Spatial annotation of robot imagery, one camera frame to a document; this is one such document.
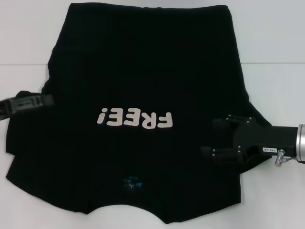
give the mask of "black t-shirt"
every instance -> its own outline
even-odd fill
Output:
[[[7,178],[55,206],[127,204],[181,222],[240,203],[239,174],[267,159],[201,156],[233,144],[212,134],[216,118],[269,125],[249,102],[226,6],[72,4],[48,67],[42,93],[56,106],[10,120]]]

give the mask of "robot end effector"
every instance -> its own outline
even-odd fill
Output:
[[[28,111],[53,106],[51,95],[36,94],[23,98],[10,98],[0,101],[0,121]]]
[[[297,160],[305,164],[305,125],[299,127],[260,126],[254,117],[228,115],[225,120],[217,120],[217,132],[230,128],[233,147],[216,149],[202,147],[204,157],[211,157],[217,164],[247,163],[257,155],[277,156],[275,166]]]

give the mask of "black bracket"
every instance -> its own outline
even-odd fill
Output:
[[[0,120],[16,114],[54,105],[51,95],[33,95],[23,98],[10,98],[0,101]]]
[[[213,158],[215,163],[245,164],[256,155],[275,156],[280,149],[285,151],[285,156],[296,157],[297,127],[261,126],[255,117],[235,115],[228,115],[220,122],[228,125],[222,125],[219,131],[230,129],[233,132],[231,147],[201,147],[202,155]]]

